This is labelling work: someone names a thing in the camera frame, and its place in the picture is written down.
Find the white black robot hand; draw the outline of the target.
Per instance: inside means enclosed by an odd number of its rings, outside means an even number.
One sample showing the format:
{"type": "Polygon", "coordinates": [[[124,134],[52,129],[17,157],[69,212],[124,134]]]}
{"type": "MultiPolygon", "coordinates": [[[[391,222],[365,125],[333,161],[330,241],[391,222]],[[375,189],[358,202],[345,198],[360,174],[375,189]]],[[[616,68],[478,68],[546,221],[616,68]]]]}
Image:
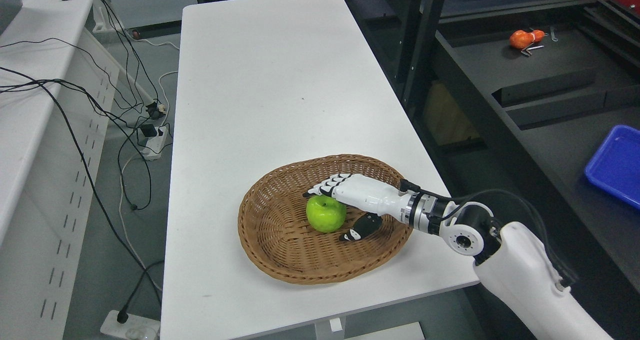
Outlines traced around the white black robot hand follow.
{"type": "Polygon", "coordinates": [[[302,196],[326,195],[339,203],[365,211],[354,226],[339,236],[341,242],[356,242],[372,235],[382,222],[382,216],[391,215],[400,223],[413,228],[419,206],[425,201],[420,192],[402,192],[380,180],[360,173],[332,174],[314,185],[302,196]]]}

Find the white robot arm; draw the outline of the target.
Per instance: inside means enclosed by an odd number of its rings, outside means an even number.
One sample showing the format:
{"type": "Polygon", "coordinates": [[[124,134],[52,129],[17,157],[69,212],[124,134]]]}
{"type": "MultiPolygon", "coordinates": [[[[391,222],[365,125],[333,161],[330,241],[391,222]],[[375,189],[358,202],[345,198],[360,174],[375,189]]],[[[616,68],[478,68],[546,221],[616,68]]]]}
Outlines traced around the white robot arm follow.
{"type": "Polygon", "coordinates": [[[500,299],[539,340],[611,338],[574,298],[578,276],[549,244],[537,210],[507,190],[482,190],[448,198],[402,182],[406,197],[399,218],[411,228],[439,236],[455,252],[474,259],[480,283],[500,299]],[[482,203],[485,195],[514,200],[533,229],[518,221],[500,222],[482,203]]]}

